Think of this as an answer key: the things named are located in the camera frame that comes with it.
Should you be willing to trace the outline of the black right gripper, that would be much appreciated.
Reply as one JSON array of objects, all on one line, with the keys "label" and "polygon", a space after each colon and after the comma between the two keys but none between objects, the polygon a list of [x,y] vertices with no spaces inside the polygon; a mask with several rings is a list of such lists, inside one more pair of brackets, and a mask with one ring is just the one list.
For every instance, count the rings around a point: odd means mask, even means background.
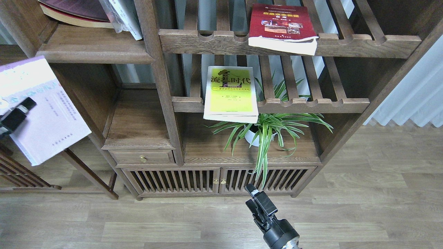
[{"label": "black right gripper", "polygon": [[278,220],[278,211],[272,200],[264,191],[258,191],[253,184],[245,186],[252,197],[246,205],[253,215],[255,224],[263,232],[263,238],[270,248],[298,248],[299,234],[286,220]]}]

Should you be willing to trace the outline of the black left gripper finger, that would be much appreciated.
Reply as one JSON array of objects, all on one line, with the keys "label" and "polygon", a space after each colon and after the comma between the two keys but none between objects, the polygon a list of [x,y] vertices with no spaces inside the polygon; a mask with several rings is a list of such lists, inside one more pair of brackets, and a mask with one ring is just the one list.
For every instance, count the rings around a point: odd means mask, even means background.
[{"label": "black left gripper finger", "polygon": [[36,105],[37,103],[32,98],[27,97],[16,107],[1,115],[0,137],[3,138],[16,131]]}]

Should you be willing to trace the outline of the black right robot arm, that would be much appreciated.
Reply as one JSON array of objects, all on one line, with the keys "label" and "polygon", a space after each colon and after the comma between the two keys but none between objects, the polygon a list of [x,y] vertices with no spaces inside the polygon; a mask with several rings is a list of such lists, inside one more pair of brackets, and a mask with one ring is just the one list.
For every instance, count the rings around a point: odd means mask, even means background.
[{"label": "black right robot arm", "polygon": [[251,211],[255,224],[263,232],[264,241],[271,249],[298,249],[299,234],[286,220],[278,220],[278,211],[272,200],[264,191],[258,191],[249,183],[245,189],[252,199],[245,202]]}]

